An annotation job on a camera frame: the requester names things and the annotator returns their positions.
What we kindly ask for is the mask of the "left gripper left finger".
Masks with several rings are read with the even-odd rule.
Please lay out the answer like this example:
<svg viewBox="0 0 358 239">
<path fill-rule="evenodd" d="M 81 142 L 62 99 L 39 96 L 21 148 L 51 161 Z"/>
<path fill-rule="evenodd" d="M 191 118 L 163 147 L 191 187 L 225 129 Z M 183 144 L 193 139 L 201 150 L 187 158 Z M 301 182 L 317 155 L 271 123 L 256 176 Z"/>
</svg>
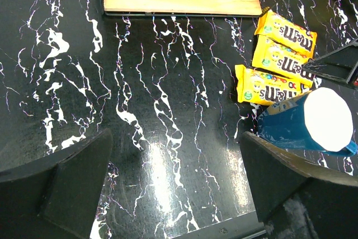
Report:
<svg viewBox="0 0 358 239">
<path fill-rule="evenodd" d="M 1 171 L 1 238 L 89 238 L 112 145 L 105 129 Z"/>
</svg>

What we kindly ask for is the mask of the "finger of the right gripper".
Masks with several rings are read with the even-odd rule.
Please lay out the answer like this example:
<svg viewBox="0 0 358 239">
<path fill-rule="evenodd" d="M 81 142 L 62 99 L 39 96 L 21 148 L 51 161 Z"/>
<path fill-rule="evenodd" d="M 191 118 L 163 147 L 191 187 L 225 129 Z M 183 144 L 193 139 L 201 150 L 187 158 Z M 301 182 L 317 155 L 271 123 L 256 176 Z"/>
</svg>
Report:
<svg viewBox="0 0 358 239">
<path fill-rule="evenodd" d="M 336 84 L 357 84 L 357 39 L 310 60 L 303 70 Z"/>
</svg>

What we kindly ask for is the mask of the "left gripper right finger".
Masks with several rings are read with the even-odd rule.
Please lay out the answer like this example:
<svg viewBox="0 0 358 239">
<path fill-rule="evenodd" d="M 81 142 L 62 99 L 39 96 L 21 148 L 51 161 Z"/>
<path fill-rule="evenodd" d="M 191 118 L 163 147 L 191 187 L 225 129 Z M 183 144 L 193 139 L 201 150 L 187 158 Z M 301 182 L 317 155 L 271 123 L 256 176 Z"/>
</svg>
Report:
<svg viewBox="0 0 358 239">
<path fill-rule="evenodd" d="M 245 132 L 240 150 L 268 238 L 357 238 L 357 177 Z"/>
</svg>

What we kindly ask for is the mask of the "yellow candy bag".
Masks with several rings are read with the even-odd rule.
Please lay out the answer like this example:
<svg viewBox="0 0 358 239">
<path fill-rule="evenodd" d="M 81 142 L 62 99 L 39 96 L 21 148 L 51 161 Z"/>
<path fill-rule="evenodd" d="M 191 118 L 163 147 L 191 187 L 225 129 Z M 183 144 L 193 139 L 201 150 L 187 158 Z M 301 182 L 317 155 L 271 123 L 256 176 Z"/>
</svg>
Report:
<svg viewBox="0 0 358 239">
<path fill-rule="evenodd" d="M 312 58 L 317 33 L 298 26 L 272 10 L 258 20 L 255 35 L 262 35 L 284 45 L 298 54 Z"/>
<path fill-rule="evenodd" d="M 281 76 L 296 79 L 307 87 L 312 87 L 315 75 L 304 71 L 303 65 L 309 58 L 259 35 L 252 58 L 252 66 L 262 68 Z"/>
<path fill-rule="evenodd" d="M 301 95 L 301 83 L 296 79 L 285 78 L 245 67 L 235 66 L 238 102 L 250 102 L 269 106 Z"/>
</svg>

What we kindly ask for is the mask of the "yellow candy bag top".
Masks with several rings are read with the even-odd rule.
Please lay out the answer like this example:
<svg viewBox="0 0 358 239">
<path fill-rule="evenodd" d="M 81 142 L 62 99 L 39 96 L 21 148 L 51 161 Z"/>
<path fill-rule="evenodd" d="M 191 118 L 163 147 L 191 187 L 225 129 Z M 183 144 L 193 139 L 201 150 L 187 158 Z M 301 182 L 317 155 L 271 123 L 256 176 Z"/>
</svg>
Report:
<svg viewBox="0 0 358 239">
<path fill-rule="evenodd" d="M 272 10 L 258 20 L 255 35 L 262 35 L 284 45 L 298 54 L 312 58 L 317 33 L 298 26 Z"/>
</svg>

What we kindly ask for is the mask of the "yellow candy bag under mug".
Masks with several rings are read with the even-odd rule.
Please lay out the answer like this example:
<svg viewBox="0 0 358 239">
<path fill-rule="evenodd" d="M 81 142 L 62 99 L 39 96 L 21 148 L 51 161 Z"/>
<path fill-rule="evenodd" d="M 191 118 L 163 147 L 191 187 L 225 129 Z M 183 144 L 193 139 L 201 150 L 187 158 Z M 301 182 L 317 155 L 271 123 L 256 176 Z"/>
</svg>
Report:
<svg viewBox="0 0 358 239">
<path fill-rule="evenodd" d="M 301 83 L 296 79 L 285 78 L 245 67 L 235 66 L 238 102 L 250 102 L 269 106 L 301 95 Z"/>
</svg>

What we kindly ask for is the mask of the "blue mug white inside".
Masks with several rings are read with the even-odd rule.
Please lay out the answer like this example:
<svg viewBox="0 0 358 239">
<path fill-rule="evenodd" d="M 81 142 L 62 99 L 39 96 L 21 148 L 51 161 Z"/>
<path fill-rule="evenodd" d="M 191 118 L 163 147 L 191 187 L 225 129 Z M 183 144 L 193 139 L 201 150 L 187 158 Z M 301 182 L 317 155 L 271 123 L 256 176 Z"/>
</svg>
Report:
<svg viewBox="0 0 358 239">
<path fill-rule="evenodd" d="M 321 87 L 269 106 L 258 117 L 258 135 L 281 149 L 357 154 L 354 125 L 346 101 Z"/>
</svg>

